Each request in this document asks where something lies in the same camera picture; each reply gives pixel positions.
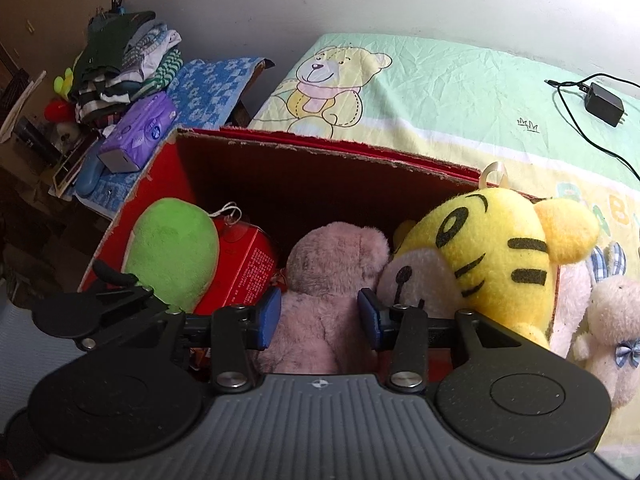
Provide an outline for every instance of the green plush toy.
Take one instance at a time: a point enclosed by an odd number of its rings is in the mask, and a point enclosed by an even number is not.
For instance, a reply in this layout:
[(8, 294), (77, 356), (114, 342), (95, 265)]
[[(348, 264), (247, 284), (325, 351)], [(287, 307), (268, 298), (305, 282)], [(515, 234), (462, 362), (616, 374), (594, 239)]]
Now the green plush toy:
[(133, 226), (122, 270), (165, 303), (193, 312), (211, 284), (219, 252), (218, 232), (206, 211), (161, 198)]

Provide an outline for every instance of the pink teddy bear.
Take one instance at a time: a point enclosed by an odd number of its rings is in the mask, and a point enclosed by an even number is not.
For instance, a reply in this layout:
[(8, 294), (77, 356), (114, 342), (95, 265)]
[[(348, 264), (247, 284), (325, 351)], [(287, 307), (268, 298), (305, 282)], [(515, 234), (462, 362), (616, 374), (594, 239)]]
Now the pink teddy bear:
[(587, 307), (589, 333), (578, 336), (574, 357), (604, 384), (611, 405), (628, 404), (640, 385), (640, 283), (624, 276), (618, 243), (591, 253), (595, 284)]
[(287, 259), (280, 321), (269, 348), (254, 354), (262, 373), (373, 372), (376, 353), (360, 326), (356, 298), (376, 288), (389, 260), (385, 235), (334, 222), (311, 231)]

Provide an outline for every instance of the charger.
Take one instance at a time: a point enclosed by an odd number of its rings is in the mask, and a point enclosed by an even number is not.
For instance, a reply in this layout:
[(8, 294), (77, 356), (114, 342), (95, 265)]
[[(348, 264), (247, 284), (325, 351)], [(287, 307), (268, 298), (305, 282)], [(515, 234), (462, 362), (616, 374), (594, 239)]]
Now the charger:
[(618, 126), (622, 114), (625, 113), (622, 100), (596, 83), (591, 83), (586, 93), (587, 95), (584, 97), (586, 110), (607, 124), (611, 124), (614, 128)]

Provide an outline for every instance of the wall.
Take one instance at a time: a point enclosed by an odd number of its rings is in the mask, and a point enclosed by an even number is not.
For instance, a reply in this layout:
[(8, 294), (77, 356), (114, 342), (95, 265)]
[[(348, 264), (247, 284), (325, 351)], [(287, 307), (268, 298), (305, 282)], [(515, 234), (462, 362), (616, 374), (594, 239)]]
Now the wall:
[[(640, 0), (126, 0), (178, 29), (187, 59), (267, 56), (276, 62), (249, 96), (255, 112), (324, 32), (388, 32), (461, 41), (579, 73), (603, 70), (640, 82)], [(110, 0), (0, 0), (0, 38), (31, 73), (61, 74), (82, 31)], [(35, 28), (26, 30), (26, 19)], [(36, 97), (45, 102), (48, 92)]]

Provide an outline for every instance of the purple tissue box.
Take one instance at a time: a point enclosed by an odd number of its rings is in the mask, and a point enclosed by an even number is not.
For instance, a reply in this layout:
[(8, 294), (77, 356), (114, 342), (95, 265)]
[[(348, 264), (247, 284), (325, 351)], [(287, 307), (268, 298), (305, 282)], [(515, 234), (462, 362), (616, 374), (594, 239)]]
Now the purple tissue box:
[(98, 157), (112, 173), (144, 168), (176, 116), (165, 92), (136, 101), (104, 141)]

